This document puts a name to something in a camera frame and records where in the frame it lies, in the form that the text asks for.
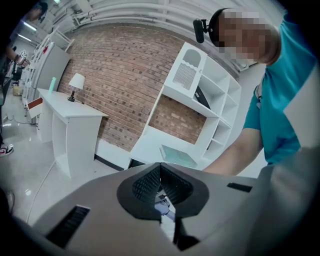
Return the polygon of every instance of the red brick wall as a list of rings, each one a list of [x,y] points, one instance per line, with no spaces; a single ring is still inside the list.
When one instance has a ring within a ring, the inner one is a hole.
[[[76,99],[109,115],[102,119],[98,136],[130,151],[181,47],[190,40],[160,28],[114,24],[81,29],[69,37],[75,39],[68,51],[71,61],[58,91],[70,94],[73,75],[85,76]],[[150,125],[195,143],[204,122],[192,109],[163,97]]]
[[[194,144],[206,119],[193,109],[162,95],[149,125]]]

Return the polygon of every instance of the shoe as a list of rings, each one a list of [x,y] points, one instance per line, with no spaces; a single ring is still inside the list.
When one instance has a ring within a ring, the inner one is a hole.
[[[7,146],[6,144],[2,143],[0,147],[0,158],[10,155],[14,151],[12,146]]]
[[[5,196],[8,201],[9,213],[12,214],[12,211],[13,211],[14,205],[15,205],[15,194],[12,192],[7,192],[5,194]]]

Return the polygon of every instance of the hand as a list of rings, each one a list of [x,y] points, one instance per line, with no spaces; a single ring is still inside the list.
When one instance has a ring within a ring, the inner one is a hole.
[[[28,65],[30,65],[30,61],[27,60],[24,57],[21,57],[21,56],[19,56],[19,58],[18,58],[16,63],[19,64],[20,66],[24,67],[24,68],[27,67]]]

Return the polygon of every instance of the vent grille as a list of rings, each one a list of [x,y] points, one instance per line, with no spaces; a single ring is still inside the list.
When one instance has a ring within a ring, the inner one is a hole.
[[[196,71],[194,69],[181,63],[177,72],[175,73],[173,82],[187,90],[190,90],[195,76]]]
[[[89,208],[77,205],[46,238],[55,245],[64,248],[89,212]]]

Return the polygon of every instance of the white cabinet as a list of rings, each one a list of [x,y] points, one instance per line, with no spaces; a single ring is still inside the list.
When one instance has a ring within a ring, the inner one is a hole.
[[[193,98],[206,64],[207,54],[185,43],[165,80],[165,85]]]
[[[210,108],[195,97],[199,87]],[[149,126],[161,95],[166,95],[207,117],[195,144]],[[161,145],[186,152],[202,170],[221,155],[234,124],[241,87],[239,83],[205,52],[184,43],[164,82],[143,133],[131,157],[143,163],[163,162]]]

